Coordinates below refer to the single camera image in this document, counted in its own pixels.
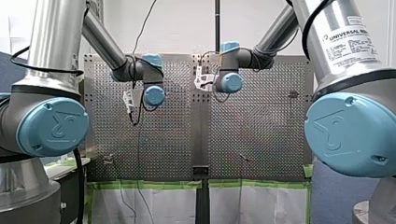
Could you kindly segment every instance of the metal base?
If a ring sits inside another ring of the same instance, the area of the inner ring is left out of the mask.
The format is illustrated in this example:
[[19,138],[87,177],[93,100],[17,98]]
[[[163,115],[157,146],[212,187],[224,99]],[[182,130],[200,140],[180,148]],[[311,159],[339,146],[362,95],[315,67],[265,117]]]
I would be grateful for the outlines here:
[[0,207],[1,223],[61,223],[61,187],[52,182],[49,189],[22,203]]
[[0,223],[61,223],[61,186],[40,159],[0,164]]
[[369,224],[369,202],[357,203],[353,207],[352,224]]
[[370,202],[353,207],[352,224],[396,223],[396,178],[383,178],[376,186]]

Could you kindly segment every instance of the pegboard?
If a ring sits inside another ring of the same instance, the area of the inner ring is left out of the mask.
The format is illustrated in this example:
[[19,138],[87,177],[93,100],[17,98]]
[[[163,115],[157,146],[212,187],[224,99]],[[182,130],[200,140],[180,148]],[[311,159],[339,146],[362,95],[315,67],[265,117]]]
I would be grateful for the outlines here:
[[[122,101],[132,83],[114,82],[98,56],[86,55],[90,180],[191,180],[197,165],[208,165],[210,178],[304,179],[303,164],[311,161],[304,118],[313,88],[304,57],[278,56],[273,69],[259,73],[241,70],[244,89],[224,104],[194,88],[199,56],[162,57],[166,100],[134,127]],[[206,58],[204,71],[216,71],[218,58]]]
[[142,110],[133,126],[122,101],[132,83],[113,81],[98,56],[86,56],[85,103],[92,118],[87,154],[95,158],[89,179],[191,179],[192,60],[190,55],[163,60],[165,102],[154,112]]
[[[210,67],[218,66],[210,61]],[[312,159],[304,138],[313,91],[309,62],[279,56],[269,70],[241,69],[240,74],[240,92],[225,103],[212,96],[209,177],[303,180],[303,164]]]

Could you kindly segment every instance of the green tape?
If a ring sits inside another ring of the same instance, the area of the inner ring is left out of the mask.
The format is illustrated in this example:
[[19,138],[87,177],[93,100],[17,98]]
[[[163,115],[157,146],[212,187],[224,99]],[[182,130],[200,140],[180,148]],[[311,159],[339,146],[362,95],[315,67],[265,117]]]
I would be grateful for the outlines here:
[[65,161],[63,163],[58,163],[56,161],[50,162],[44,166],[53,166],[53,165],[60,165],[60,166],[77,166],[75,160]]
[[[209,180],[209,187],[212,189],[239,188],[241,182],[238,179],[229,180]],[[267,180],[242,180],[242,186],[261,187],[271,189],[308,189],[309,182],[278,182]]]
[[90,188],[99,189],[199,189],[201,181],[178,181],[178,182],[153,182],[143,180],[117,180],[106,182],[90,182]]
[[311,178],[314,172],[314,164],[303,165],[305,178]]
[[306,193],[306,215],[305,220],[306,224],[311,224],[311,196],[312,196],[312,185],[308,186],[308,192]]
[[88,223],[92,224],[92,207],[93,207],[93,194],[94,188],[92,186],[87,186],[87,213],[88,213]]

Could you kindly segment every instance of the wire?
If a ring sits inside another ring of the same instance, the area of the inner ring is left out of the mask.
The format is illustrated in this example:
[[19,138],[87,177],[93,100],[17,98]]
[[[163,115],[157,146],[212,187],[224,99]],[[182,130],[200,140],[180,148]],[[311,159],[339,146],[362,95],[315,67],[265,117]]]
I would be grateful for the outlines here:
[[[145,117],[145,114],[142,113],[141,125],[139,127],[138,132],[137,132],[137,170],[138,170],[140,176],[142,176],[142,167],[141,167],[141,164],[140,164],[140,138],[141,138],[141,133],[142,133],[142,129],[143,129],[142,126],[143,126],[144,117]],[[149,208],[148,202],[146,201],[146,198],[143,195],[142,190],[140,189],[139,181],[137,181],[137,190],[139,191],[139,194],[142,197],[146,208],[148,209],[148,213],[149,213],[149,216],[150,216],[150,219],[151,219],[151,224],[155,224],[154,217],[153,217],[153,215],[151,213],[151,209]]]
[[151,14],[151,11],[152,11],[152,9],[154,8],[154,6],[155,6],[156,3],[157,3],[157,0],[154,0],[154,1],[152,2],[151,7],[149,8],[149,11],[148,11],[148,15],[146,16],[145,20],[143,21],[142,29],[140,30],[140,33],[139,33],[139,35],[138,35],[137,38],[136,38],[136,42],[134,43],[134,51],[132,52],[133,55],[134,55],[134,52],[135,52],[136,49],[137,49],[137,44],[139,43],[140,36],[143,34],[143,31],[145,30],[146,22],[147,22],[148,19],[149,19],[149,15]]
[[79,76],[81,76],[82,74],[84,74],[84,72],[81,71],[81,70],[62,70],[62,69],[56,69],[56,68],[43,68],[43,67],[31,66],[31,65],[28,65],[28,64],[26,64],[26,63],[18,63],[18,62],[16,61],[16,58],[17,58],[18,56],[20,56],[21,54],[23,54],[24,52],[28,51],[29,48],[30,48],[30,46],[28,46],[28,47],[26,47],[26,48],[24,48],[24,49],[21,49],[20,51],[18,51],[18,52],[16,52],[15,54],[13,54],[13,55],[11,56],[11,59],[10,59],[11,62],[12,62],[13,64],[17,65],[17,66],[24,67],[24,68],[28,68],[28,69],[31,69],[31,70],[36,70],[36,71],[39,71],[39,72],[46,72],[46,73],[68,73],[68,74],[71,73],[71,74],[76,74],[77,77],[79,77]]
[[136,211],[132,208],[131,205],[129,205],[127,202],[125,202],[124,200],[124,196],[123,196],[123,190],[122,190],[122,179],[120,179],[120,194],[121,194],[121,200],[122,202],[129,208],[131,209],[131,211],[134,213],[134,224],[136,223],[136,217],[137,217],[137,213]]
[[210,50],[210,51],[205,52],[204,54],[201,54],[201,60],[198,60],[198,63],[199,63],[200,66],[202,66],[202,62],[203,62],[204,57],[206,56],[206,54],[209,54],[209,53],[216,53],[216,54],[218,54],[219,52],[218,52],[218,51],[215,51],[215,50]]
[[78,172],[78,215],[77,215],[77,224],[82,224],[84,218],[84,203],[85,203],[85,176],[84,170],[82,168],[82,161],[81,155],[79,155],[78,149],[73,150],[76,165],[77,165],[77,172]]
[[323,0],[317,8],[312,12],[312,14],[308,17],[308,20],[306,20],[304,29],[303,29],[303,51],[305,54],[305,57],[310,61],[311,59],[309,58],[309,52],[308,52],[308,35],[309,35],[309,30],[311,29],[312,24],[314,23],[315,18],[317,15],[328,5],[328,3],[331,0]]
[[276,53],[279,53],[280,51],[282,51],[282,50],[286,49],[288,46],[290,46],[290,44],[291,44],[291,43],[294,41],[294,39],[296,38],[297,34],[298,34],[298,29],[297,29],[296,32],[294,33],[294,36],[293,36],[293,38],[289,41],[289,43],[286,44],[286,45],[285,45],[284,47],[282,47],[281,49],[276,50]]
[[250,162],[250,159],[239,154],[239,197],[238,197],[238,224],[241,223],[241,203],[242,203],[242,187],[243,187],[243,175],[246,175],[246,165]]
[[290,0],[286,0],[286,2],[287,2],[291,7],[293,7],[293,3],[292,3]]

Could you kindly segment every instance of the white wall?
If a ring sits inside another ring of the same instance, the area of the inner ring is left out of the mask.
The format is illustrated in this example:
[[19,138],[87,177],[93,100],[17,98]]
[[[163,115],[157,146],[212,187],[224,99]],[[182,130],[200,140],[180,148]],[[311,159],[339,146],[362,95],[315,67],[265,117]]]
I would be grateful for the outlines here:
[[[37,0],[0,0],[0,52],[14,54],[30,45]],[[83,55],[90,45],[81,38],[79,69],[83,69]],[[27,59],[28,53],[22,54]]]
[[[355,1],[383,63],[389,63],[389,55],[396,50],[389,35],[394,1]],[[105,26],[125,51],[133,50],[150,5],[150,0],[105,0]],[[283,0],[221,1],[221,42],[238,40],[241,46],[253,47],[285,5]],[[158,0],[137,52],[202,53],[214,49],[214,33],[214,0]],[[282,54],[303,54],[300,34]]]

